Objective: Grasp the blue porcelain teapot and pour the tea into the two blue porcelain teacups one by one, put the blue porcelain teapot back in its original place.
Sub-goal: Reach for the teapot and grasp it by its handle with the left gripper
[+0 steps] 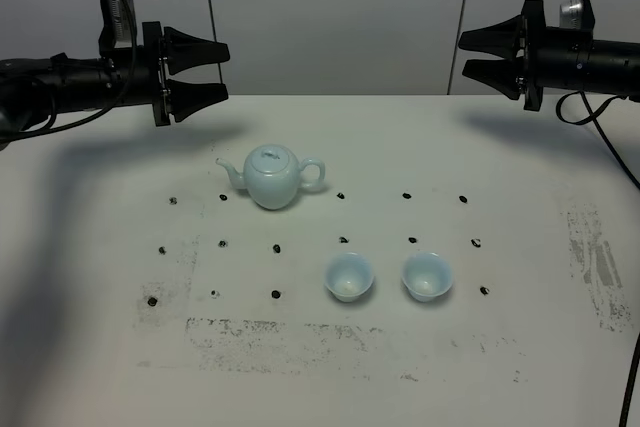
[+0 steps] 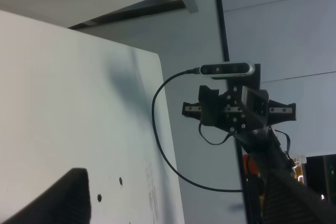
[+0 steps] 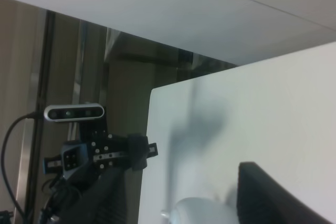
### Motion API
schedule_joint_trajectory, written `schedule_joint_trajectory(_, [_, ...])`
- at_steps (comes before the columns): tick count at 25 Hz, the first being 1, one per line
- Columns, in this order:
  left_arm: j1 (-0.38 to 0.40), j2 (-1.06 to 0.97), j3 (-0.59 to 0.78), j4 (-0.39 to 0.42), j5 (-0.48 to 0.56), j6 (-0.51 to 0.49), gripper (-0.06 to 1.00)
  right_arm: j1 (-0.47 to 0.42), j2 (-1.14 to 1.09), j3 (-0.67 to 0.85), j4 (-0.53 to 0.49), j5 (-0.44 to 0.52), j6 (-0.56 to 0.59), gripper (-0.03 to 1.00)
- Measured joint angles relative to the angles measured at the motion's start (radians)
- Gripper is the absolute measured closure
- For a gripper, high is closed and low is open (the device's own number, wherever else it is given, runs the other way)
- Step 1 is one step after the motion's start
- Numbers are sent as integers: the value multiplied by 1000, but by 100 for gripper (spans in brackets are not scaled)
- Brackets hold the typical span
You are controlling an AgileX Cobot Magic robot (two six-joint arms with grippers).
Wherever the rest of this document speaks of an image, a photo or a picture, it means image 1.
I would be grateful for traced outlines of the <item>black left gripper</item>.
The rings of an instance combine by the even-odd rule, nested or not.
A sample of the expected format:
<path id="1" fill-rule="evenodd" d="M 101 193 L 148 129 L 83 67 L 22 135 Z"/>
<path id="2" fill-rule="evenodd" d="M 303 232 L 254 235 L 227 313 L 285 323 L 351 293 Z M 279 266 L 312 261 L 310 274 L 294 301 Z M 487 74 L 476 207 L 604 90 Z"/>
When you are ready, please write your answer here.
<path id="1" fill-rule="evenodd" d="M 143 22 L 145 64 L 148 69 L 149 95 L 156 127 L 171 124 L 167 112 L 166 76 L 164 72 L 163 31 L 161 23 Z M 171 75 L 194 67 L 221 64 L 230 60 L 228 45 L 185 34 L 172 27 L 164 29 L 164 52 Z M 222 83 L 186 83 L 169 79 L 170 113 L 176 123 L 229 98 Z"/>

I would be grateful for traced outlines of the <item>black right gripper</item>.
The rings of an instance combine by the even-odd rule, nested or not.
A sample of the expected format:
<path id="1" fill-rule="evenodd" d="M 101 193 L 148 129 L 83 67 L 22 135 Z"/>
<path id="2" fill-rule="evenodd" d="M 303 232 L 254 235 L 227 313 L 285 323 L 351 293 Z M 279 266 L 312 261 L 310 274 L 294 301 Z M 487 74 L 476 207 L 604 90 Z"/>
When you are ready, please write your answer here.
<path id="1" fill-rule="evenodd" d="M 539 111 L 543 100 L 543 88 L 537 84 L 539 50 L 546 31 L 542 0 L 525 0 L 521 15 L 504 22 L 475 30 L 465 31 L 458 40 L 458 47 L 469 52 L 490 54 L 499 60 L 468 60 L 462 75 L 485 84 L 510 100 L 525 97 L 524 109 Z M 521 61 L 514 59 L 522 41 Z"/>

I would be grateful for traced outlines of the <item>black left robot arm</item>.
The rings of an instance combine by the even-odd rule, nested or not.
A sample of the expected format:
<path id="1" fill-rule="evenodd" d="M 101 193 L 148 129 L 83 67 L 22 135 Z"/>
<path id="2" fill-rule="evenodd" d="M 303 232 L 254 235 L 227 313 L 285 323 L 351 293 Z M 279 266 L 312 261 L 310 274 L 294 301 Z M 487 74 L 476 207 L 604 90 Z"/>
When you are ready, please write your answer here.
<path id="1" fill-rule="evenodd" d="M 83 124 L 121 107 L 149 105 L 158 127 L 180 123 L 229 94 L 224 83 L 187 83 L 177 73 L 230 59 L 224 43 L 200 39 L 158 22 L 142 25 L 143 43 L 102 51 L 95 59 L 57 54 L 1 63 L 1 144 L 59 132 L 67 113 Z"/>

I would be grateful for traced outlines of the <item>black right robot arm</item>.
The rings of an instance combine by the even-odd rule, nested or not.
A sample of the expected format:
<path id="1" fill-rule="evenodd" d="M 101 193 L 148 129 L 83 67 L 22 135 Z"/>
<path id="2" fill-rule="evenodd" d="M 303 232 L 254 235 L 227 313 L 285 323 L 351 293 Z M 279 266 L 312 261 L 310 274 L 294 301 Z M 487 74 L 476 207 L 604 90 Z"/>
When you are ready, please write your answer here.
<path id="1" fill-rule="evenodd" d="M 525 97 L 524 108 L 538 111 L 546 88 L 609 94 L 639 100 L 639 45 L 597 40 L 590 0 L 579 0 L 577 23 L 552 27 L 544 2 L 526 0 L 521 12 L 504 22 L 461 34 L 464 51 L 493 55 L 470 59 L 463 75 L 511 100 Z"/>

